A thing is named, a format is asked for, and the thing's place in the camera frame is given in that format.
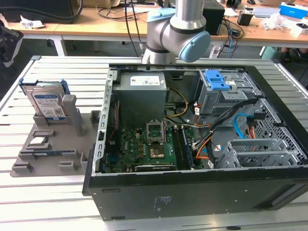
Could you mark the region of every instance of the light blue robot joint cap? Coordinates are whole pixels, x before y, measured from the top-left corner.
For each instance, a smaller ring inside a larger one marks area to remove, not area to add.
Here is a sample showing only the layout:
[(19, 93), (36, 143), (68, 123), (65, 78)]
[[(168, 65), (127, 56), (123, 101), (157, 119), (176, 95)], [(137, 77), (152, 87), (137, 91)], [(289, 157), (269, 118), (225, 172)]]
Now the light blue robot joint cap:
[(171, 18), (175, 14), (173, 8), (158, 8), (148, 12), (147, 23)]
[(211, 36), (207, 31), (200, 32), (187, 42), (179, 53), (179, 58), (192, 63), (202, 58), (211, 43)]

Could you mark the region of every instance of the green motherboard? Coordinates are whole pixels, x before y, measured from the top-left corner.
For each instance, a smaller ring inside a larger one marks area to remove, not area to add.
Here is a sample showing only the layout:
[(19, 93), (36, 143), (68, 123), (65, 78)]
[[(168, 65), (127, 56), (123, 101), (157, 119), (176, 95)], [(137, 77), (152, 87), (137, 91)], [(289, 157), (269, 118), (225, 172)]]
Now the green motherboard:
[[(107, 166), (110, 172), (132, 172), (135, 166), (172, 166), (177, 169), (176, 142), (172, 135), (174, 128), (166, 128), (164, 142), (148, 142), (146, 128), (124, 128), (121, 132), (121, 148), (118, 154), (109, 154)], [(149, 128), (149, 137), (162, 136), (161, 128)], [(187, 145), (195, 142), (194, 130), (185, 129)]]

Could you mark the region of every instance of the gray power supply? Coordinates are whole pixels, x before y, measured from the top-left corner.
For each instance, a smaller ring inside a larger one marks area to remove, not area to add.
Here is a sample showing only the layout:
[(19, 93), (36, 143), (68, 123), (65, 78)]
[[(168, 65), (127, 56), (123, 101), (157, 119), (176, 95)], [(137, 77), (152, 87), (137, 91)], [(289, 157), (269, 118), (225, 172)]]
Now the gray power supply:
[(121, 73), (113, 92), (120, 100), (122, 125), (141, 128), (151, 120), (162, 121), (166, 101), (164, 73)]

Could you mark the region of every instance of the metal slotted table surface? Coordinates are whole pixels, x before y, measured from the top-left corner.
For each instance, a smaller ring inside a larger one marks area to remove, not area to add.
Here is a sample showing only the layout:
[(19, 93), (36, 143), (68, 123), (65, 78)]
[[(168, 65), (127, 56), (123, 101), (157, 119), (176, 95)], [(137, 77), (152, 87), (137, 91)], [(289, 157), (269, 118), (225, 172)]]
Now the metal slotted table surface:
[[(19, 78), (64, 78), (81, 113), (100, 110), (108, 66), (139, 63), (137, 58), (57, 57), (31, 60)], [(308, 129), (308, 93), (280, 65), (269, 60), (202, 59), (196, 64), (253, 65)], [(84, 176), (12, 178), (10, 170), (34, 123), (32, 108), (18, 80), (0, 102), (0, 230), (170, 231), (308, 230), (308, 193), (278, 211), (103, 222), (91, 197), (81, 194)]]

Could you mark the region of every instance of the white box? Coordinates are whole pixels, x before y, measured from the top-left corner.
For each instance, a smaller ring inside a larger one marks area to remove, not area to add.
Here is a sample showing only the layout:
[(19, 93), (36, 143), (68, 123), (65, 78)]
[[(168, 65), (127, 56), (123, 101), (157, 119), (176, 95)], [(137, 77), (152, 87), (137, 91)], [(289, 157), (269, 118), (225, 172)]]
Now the white box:
[(308, 34), (308, 25), (305, 23), (296, 23), (296, 25), (291, 28), (291, 34), (296, 37), (301, 34)]

